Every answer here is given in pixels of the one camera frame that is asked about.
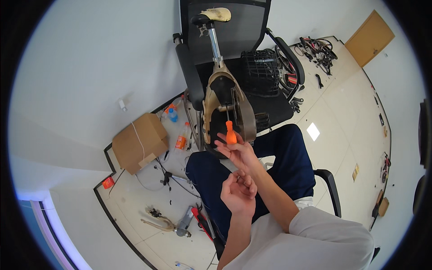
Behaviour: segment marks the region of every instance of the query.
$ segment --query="seat post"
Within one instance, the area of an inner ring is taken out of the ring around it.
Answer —
[[[223,67],[223,57],[220,55],[219,44],[217,43],[216,30],[213,22],[207,24],[207,30],[209,31],[210,41],[213,49],[213,61],[221,68]]]

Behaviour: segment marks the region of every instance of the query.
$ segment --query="black wire basket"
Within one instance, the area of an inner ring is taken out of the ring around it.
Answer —
[[[244,72],[243,91],[260,97],[279,95],[279,71],[273,50],[241,53]]]

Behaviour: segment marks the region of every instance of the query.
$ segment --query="screwdriver handle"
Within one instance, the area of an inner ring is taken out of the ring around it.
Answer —
[[[232,130],[232,121],[228,120],[226,122],[226,143],[234,144],[237,143],[237,137],[235,136],[234,131]]]

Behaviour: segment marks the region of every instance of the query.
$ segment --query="orange screwdriver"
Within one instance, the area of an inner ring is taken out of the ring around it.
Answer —
[[[232,121],[229,120],[228,106],[226,106],[226,117],[228,119],[228,121],[226,122],[226,143],[235,144],[237,143],[237,137],[232,130]]]

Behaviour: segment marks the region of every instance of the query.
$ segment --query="bicycle seat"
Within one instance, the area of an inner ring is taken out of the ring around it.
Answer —
[[[191,24],[202,26],[214,21],[227,22],[231,20],[231,12],[225,7],[217,7],[201,11],[200,14],[191,18]]]

